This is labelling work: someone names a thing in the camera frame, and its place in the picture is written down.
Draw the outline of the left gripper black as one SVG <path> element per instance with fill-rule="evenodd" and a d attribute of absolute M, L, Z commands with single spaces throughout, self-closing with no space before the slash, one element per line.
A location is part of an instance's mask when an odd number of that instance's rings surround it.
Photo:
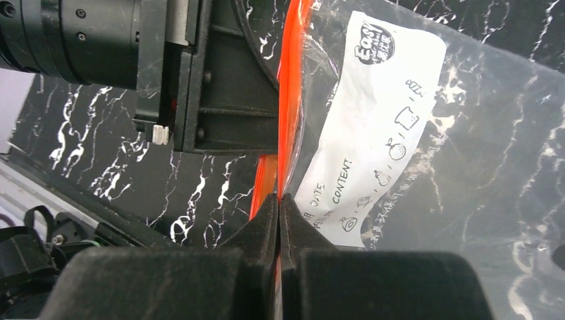
<path fill-rule="evenodd" d="M 2 1 L 1 68 L 137 93 L 139 131 L 181 131 L 192 1 Z"/>

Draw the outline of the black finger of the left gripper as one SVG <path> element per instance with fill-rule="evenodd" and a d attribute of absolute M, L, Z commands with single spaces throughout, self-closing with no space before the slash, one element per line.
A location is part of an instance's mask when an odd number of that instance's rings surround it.
<path fill-rule="evenodd" d="M 242 1 L 189 1 L 174 130 L 177 152 L 265 155 L 278 149 L 279 91 Z"/>

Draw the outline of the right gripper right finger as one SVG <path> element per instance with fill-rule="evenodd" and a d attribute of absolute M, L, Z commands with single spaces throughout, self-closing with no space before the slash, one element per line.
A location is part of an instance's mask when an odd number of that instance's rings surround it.
<path fill-rule="evenodd" d="M 491 319 L 470 264 L 446 252 L 338 249 L 279 205 L 284 319 Z"/>

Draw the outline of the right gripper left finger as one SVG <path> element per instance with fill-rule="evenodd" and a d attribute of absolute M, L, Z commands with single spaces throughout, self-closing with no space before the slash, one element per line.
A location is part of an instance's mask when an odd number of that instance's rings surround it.
<path fill-rule="evenodd" d="M 98 247 L 76 255 L 42 319 L 273 319 L 279 201 L 213 250 Z"/>

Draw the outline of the clear zip bag orange zipper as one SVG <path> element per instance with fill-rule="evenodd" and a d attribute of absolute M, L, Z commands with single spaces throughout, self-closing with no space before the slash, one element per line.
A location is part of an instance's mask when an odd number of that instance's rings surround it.
<path fill-rule="evenodd" d="M 291 1 L 286 14 L 279 190 L 341 249 L 422 251 L 368 248 L 361 229 L 420 144 L 436 106 L 444 38 L 353 10 L 330 36 L 343 46 L 342 57 L 328 48 L 310 54 L 313 35 L 323 30 L 311 24 L 314 2 Z"/>

